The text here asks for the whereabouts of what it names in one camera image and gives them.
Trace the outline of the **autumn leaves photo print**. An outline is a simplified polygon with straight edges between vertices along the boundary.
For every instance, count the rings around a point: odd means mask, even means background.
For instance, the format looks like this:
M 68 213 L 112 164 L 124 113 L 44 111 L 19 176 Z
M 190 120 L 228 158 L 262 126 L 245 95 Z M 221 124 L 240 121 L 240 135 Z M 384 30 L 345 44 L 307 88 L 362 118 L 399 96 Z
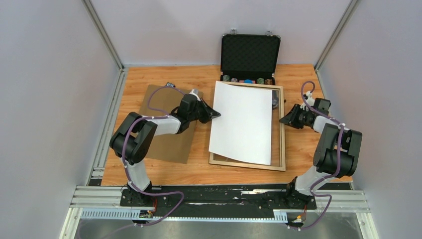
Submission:
M 270 165 L 272 90 L 216 82 L 209 152 L 246 163 Z

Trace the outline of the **brown cardboard backing board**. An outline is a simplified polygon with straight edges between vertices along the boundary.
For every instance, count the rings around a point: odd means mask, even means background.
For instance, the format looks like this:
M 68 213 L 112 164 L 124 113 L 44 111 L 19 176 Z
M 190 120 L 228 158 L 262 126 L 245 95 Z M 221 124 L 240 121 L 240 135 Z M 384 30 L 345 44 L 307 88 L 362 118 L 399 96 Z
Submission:
M 165 88 L 159 89 L 157 85 L 148 85 L 143 102 L 138 113 L 142 116 L 163 116 L 180 105 L 184 94 L 190 90 L 182 89 L 181 92 Z M 164 134 L 155 136 L 146 155 L 147 158 L 167 162 L 186 164 L 192 147 L 194 132 L 199 121 L 191 122 L 189 128 L 181 134 Z

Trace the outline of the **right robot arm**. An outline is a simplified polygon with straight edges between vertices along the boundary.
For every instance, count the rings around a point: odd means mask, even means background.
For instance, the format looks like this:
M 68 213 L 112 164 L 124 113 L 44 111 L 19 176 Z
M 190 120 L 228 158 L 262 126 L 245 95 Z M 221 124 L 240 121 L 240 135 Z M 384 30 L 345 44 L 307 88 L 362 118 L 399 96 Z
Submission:
M 310 127 L 320 133 L 312 167 L 303 175 L 295 177 L 284 194 L 287 206 L 296 208 L 311 201 L 315 190 L 334 178 L 352 176 L 357 168 L 363 134 L 349 129 L 329 117 L 329 100 L 305 96 L 302 105 L 295 104 L 280 119 L 284 125 L 302 129 Z

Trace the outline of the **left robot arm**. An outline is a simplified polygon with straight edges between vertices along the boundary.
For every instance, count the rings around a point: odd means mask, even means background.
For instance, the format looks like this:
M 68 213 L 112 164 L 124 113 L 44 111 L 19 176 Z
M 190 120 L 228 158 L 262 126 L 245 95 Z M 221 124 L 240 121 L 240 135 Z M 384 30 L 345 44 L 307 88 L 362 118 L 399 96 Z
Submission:
M 124 166 L 128 188 L 133 199 L 141 206 L 152 201 L 152 183 L 147 176 L 144 158 L 156 136 L 181 134 L 191 122 L 208 123 L 221 114 L 210 107 L 197 94 L 185 94 L 179 106 L 164 116 L 142 116 L 129 113 L 117 131 L 111 137 L 110 148 Z

